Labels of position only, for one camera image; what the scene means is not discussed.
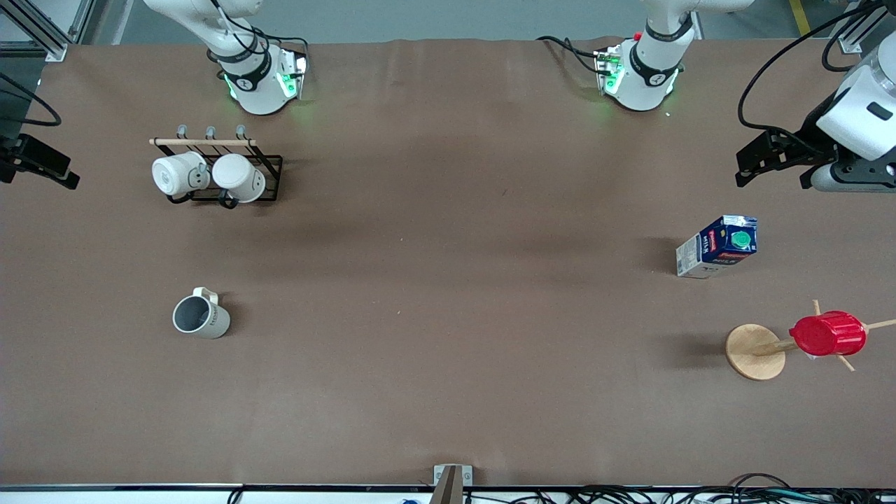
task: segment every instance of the black band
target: black band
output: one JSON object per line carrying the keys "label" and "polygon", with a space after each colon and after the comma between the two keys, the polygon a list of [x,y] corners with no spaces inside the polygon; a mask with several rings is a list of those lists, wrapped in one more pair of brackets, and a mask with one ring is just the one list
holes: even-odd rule
{"label": "black band", "polygon": [[241,61],[246,61],[251,56],[257,55],[258,51],[255,49],[258,48],[258,35],[252,34],[252,43],[249,44],[249,49],[239,53],[234,56],[222,56],[220,54],[212,53],[218,58],[218,63],[239,63]]}
{"label": "black band", "polygon": [[632,47],[632,52],[629,56],[632,60],[632,69],[636,74],[640,75],[644,79],[644,83],[651,88],[659,87],[666,83],[668,78],[678,70],[678,65],[681,65],[681,61],[679,61],[675,66],[667,70],[657,70],[656,68],[651,68],[645,65],[638,57],[638,42],[634,43],[634,47]]}
{"label": "black band", "polygon": [[240,91],[255,91],[258,88],[258,83],[262,81],[269,71],[271,71],[271,53],[265,52],[264,60],[252,72],[242,75],[226,72],[225,75],[230,83],[235,85]]}
{"label": "black band", "polygon": [[690,30],[694,26],[694,20],[691,19],[691,13],[687,14],[687,21],[681,24],[681,27],[678,28],[678,31],[671,35],[667,35],[665,33],[660,33],[658,31],[654,31],[653,28],[650,27],[650,23],[647,23],[647,27],[644,31],[647,32],[647,36],[651,39],[659,40],[660,42],[674,42],[678,39],[681,39],[688,30]]}

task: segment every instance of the red cup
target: red cup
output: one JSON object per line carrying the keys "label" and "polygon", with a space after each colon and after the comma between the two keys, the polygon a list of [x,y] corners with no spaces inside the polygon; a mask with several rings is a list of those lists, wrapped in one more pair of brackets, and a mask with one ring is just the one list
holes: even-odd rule
{"label": "red cup", "polygon": [[862,350],[868,337],[865,326],[845,311],[800,318],[790,335],[803,352],[818,357],[852,355]]}

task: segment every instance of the black metal rack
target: black metal rack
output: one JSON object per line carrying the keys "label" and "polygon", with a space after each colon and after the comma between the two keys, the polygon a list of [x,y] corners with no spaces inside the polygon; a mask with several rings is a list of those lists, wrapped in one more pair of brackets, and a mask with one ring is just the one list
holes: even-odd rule
{"label": "black metal rack", "polygon": [[[178,152],[174,152],[172,147],[183,147],[185,152],[196,152],[205,160],[209,171],[211,171],[212,165],[221,156],[240,154],[246,157],[256,168],[264,167],[265,169],[262,170],[262,173],[267,172],[264,175],[264,192],[255,201],[277,201],[277,195],[280,193],[280,175],[283,171],[283,156],[263,153],[258,147],[258,143],[246,136],[246,127],[243,125],[237,126],[237,137],[234,140],[219,140],[215,138],[215,128],[212,126],[205,130],[204,140],[191,140],[186,137],[186,126],[181,125],[177,128],[177,138],[151,138],[150,144],[159,147],[159,150],[164,152],[166,156],[178,154]],[[173,204],[181,204],[188,201],[217,202],[227,209],[236,208],[239,203],[238,200],[228,196],[227,189],[218,187],[213,180],[210,181],[209,186],[205,189],[196,189],[183,196],[167,196],[167,198]]]}

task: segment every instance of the round wooden base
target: round wooden base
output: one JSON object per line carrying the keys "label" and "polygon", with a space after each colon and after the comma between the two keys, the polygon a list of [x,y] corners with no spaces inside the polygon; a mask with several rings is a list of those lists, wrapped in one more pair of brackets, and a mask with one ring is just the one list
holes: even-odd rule
{"label": "round wooden base", "polygon": [[750,353],[761,344],[779,340],[772,331],[757,324],[744,324],[728,333],[725,355],[728,363],[744,378],[755,380],[772,379],[784,369],[784,352],[758,357]]}

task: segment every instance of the mug handle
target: mug handle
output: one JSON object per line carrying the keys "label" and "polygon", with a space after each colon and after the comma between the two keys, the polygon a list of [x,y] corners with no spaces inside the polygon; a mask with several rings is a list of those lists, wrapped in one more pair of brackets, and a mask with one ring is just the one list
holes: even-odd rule
{"label": "mug handle", "polygon": [[213,304],[213,305],[218,304],[218,294],[216,294],[212,291],[209,291],[205,287],[196,287],[195,289],[193,289],[193,295],[199,296],[200,298],[203,298],[203,297],[208,298],[209,301],[211,301],[211,304]]}

